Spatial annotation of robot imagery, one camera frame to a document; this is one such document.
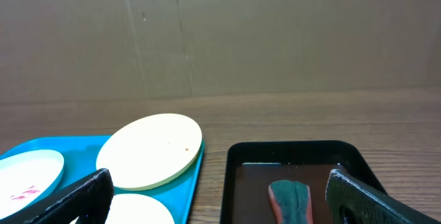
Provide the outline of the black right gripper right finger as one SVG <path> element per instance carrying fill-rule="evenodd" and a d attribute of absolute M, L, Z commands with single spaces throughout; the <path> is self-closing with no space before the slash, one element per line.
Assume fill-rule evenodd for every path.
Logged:
<path fill-rule="evenodd" d="M 342 170 L 330 171 L 325 199 L 337 224 L 440 224 Z"/>

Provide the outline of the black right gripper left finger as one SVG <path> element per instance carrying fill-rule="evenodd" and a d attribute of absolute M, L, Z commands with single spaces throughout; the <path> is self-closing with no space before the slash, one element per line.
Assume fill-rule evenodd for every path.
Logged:
<path fill-rule="evenodd" d="M 110 172 L 103 168 L 2 219 L 1 224 L 104 224 L 113 196 Z"/>

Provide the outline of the yellow plate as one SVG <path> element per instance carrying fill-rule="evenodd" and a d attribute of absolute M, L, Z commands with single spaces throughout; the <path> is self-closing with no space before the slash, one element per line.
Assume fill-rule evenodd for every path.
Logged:
<path fill-rule="evenodd" d="M 110 171 L 113 185 L 141 191 L 180 176 L 196 160 L 203 136 L 200 126 L 182 114 L 155 114 L 115 132 L 101 147 L 96 168 Z"/>
<path fill-rule="evenodd" d="M 160 201 L 142 194 L 113 197 L 105 224 L 175 224 L 171 212 Z"/>

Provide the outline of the orange green scrub sponge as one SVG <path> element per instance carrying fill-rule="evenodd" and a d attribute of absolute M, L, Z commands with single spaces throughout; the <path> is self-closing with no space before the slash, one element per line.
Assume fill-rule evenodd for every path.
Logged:
<path fill-rule="evenodd" d="M 298 181 L 274 181 L 268 187 L 277 224 L 313 224 L 311 192 Z"/>

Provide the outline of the light blue plate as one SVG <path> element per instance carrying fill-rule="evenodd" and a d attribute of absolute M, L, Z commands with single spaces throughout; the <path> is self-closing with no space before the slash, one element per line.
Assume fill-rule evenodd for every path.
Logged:
<path fill-rule="evenodd" d="M 34 150 L 1 159 L 1 218 L 50 195 L 63 176 L 64 158 L 55 150 Z"/>

